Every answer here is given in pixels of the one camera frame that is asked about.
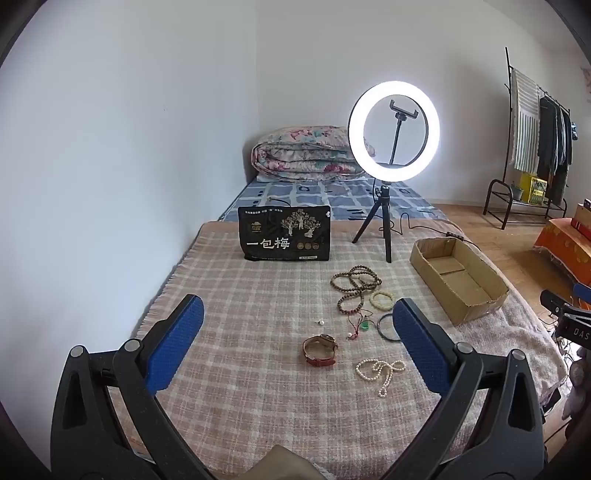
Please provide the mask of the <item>dark blue bangle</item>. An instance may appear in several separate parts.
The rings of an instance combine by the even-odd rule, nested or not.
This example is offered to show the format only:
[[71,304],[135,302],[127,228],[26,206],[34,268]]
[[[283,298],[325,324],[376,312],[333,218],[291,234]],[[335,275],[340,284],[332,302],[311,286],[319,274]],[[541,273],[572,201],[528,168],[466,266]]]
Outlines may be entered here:
[[401,341],[396,327],[394,327],[394,315],[392,312],[380,317],[376,325],[379,335],[388,342],[399,343]]

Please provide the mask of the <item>red cord jade pendant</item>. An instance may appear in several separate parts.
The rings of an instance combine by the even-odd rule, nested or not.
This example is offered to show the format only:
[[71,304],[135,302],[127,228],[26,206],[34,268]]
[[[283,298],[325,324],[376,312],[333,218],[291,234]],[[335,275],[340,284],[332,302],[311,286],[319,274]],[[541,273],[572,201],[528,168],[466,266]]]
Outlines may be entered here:
[[359,337],[361,332],[367,331],[370,324],[373,322],[373,315],[374,313],[372,311],[365,308],[362,308],[358,312],[346,315],[346,320],[348,320],[349,327],[351,328],[348,333],[348,339],[354,341]]

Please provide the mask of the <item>orange cloth covered furniture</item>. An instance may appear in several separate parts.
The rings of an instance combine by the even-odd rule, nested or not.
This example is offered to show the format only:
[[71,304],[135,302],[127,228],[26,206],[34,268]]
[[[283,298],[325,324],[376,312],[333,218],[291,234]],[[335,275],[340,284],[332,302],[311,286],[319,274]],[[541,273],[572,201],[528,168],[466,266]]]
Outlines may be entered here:
[[579,203],[572,218],[549,220],[534,248],[549,253],[578,283],[590,286],[590,200]]

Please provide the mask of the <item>cardboard box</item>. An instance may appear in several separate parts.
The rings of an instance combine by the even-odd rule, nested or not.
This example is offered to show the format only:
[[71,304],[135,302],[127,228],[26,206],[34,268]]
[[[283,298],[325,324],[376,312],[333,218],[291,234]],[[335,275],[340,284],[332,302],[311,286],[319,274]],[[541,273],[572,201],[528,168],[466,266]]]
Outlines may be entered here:
[[454,326],[498,310],[509,295],[497,271],[457,238],[420,239],[410,261]]

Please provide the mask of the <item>black clothes rack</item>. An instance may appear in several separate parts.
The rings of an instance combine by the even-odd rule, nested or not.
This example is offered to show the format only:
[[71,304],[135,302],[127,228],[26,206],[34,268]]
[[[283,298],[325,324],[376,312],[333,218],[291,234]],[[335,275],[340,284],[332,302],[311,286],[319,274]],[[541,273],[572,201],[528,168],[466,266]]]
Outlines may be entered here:
[[[511,103],[510,103],[510,83],[512,69],[517,69],[511,61],[509,52],[505,53],[505,62],[507,68],[507,83],[505,87],[508,92],[509,100],[509,120],[507,133],[507,148],[504,160],[502,175],[499,178],[491,180],[486,193],[485,203],[483,207],[483,215],[490,217],[498,223],[498,228],[506,229],[510,225],[536,225],[544,222],[547,219],[553,219],[560,215],[564,217],[568,211],[568,202],[565,198],[561,206],[555,205],[545,195],[544,203],[542,205],[532,205],[522,201],[522,190],[519,187],[520,177],[523,172],[516,170],[510,163],[510,133],[511,133]],[[563,107],[570,115],[571,110],[566,108],[562,103],[557,101],[546,89],[541,87],[539,83],[533,80],[538,86],[540,99],[548,96]],[[572,123],[572,139],[573,143],[577,139],[576,125]]]

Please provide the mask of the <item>yellow box on rack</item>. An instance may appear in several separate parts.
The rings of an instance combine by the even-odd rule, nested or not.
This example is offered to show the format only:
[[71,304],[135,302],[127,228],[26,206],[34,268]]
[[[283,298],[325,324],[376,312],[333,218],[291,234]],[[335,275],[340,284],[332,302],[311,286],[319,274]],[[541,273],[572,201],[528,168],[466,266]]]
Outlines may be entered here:
[[529,173],[522,173],[519,187],[522,190],[522,201],[532,205],[544,203],[547,182]]

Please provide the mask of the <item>dark hanging clothes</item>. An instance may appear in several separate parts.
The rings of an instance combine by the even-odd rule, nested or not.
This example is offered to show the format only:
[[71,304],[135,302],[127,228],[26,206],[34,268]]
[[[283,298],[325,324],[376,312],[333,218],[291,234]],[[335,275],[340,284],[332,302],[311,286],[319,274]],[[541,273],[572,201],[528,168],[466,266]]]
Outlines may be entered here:
[[548,96],[540,99],[537,176],[547,182],[546,197],[562,205],[572,165],[573,139],[569,113]]

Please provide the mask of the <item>pink plaid blanket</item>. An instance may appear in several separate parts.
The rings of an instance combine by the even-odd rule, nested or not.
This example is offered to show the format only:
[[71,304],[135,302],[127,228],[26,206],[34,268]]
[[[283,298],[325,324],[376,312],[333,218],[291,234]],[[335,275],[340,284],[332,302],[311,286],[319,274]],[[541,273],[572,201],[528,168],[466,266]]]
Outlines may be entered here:
[[[370,226],[353,244],[356,223],[332,226],[329,261],[252,262],[232,223],[211,222],[152,302],[134,333],[144,336],[180,300],[204,301],[204,326],[159,403],[208,469],[222,478],[249,470],[270,448],[286,447],[339,479],[381,476],[408,446],[435,408],[430,392],[401,343],[377,329],[348,339],[331,278],[356,265],[370,267],[396,298],[412,299],[457,342],[486,354],[522,350],[537,394],[547,397],[567,368],[526,300],[511,290],[496,311],[454,326],[410,261],[415,242],[450,229],[420,221],[394,236],[393,262]],[[318,320],[325,325],[318,325]],[[329,334],[338,343],[335,365],[308,365],[305,339]],[[408,363],[391,380],[356,371],[363,360]]]

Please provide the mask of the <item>striped hanging towel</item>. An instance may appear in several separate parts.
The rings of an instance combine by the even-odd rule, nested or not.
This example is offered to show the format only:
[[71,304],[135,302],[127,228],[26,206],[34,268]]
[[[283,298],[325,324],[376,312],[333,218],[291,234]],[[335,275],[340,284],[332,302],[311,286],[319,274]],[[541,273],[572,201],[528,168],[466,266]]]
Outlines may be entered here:
[[510,88],[510,163],[516,170],[536,176],[540,134],[538,86],[527,75],[513,68]]

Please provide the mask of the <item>black tripod stand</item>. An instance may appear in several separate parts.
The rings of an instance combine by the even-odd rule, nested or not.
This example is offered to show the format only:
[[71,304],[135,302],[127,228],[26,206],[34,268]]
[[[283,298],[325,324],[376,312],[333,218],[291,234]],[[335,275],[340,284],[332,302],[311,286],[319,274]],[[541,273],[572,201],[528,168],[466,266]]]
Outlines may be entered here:
[[393,262],[393,233],[400,234],[400,231],[394,225],[394,219],[391,215],[391,185],[389,183],[383,184],[380,187],[380,193],[374,202],[372,209],[367,218],[363,220],[363,224],[360,229],[356,232],[352,243],[358,243],[363,233],[366,232],[370,226],[370,222],[376,218],[380,218],[382,222],[382,233],[385,242],[385,258],[388,263]]

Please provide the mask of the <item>blue checked bed sheet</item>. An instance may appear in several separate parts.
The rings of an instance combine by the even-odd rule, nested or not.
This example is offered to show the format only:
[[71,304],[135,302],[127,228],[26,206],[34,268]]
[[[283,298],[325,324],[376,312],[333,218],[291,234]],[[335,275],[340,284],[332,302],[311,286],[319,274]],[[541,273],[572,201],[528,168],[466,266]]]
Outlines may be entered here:
[[[367,178],[303,182],[256,179],[245,186],[219,217],[219,221],[238,220],[239,207],[266,205],[327,205],[331,207],[335,220],[363,220],[379,195],[379,187],[379,183]],[[407,213],[412,219],[447,219],[443,211],[404,182],[393,183],[390,186],[390,207],[395,218]]]

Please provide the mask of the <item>black phone holder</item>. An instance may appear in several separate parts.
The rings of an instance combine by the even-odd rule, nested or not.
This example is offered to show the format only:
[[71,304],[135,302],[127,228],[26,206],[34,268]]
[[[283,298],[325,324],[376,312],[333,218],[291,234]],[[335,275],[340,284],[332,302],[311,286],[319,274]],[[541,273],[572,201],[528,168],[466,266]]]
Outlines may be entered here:
[[394,112],[394,118],[396,118],[397,120],[396,130],[394,130],[393,146],[389,160],[389,164],[393,165],[398,150],[401,128],[407,120],[416,120],[419,116],[419,111],[417,109],[415,109],[414,111],[405,110],[404,108],[398,106],[394,99],[390,101],[389,107],[390,110]]

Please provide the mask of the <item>black snack bag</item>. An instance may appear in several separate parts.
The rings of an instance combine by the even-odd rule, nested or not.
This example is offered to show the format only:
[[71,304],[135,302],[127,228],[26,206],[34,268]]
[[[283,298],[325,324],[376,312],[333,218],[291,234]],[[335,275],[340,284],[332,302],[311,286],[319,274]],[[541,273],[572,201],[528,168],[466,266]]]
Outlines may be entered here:
[[329,206],[238,208],[239,243],[249,261],[329,261]]

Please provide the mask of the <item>folded floral quilt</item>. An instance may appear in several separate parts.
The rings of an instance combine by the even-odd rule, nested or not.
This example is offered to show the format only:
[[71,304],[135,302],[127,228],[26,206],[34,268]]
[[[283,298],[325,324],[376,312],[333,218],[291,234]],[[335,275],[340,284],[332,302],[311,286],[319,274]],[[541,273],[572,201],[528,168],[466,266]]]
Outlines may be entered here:
[[284,127],[260,137],[250,153],[260,174],[289,181],[352,179],[363,176],[342,126]]

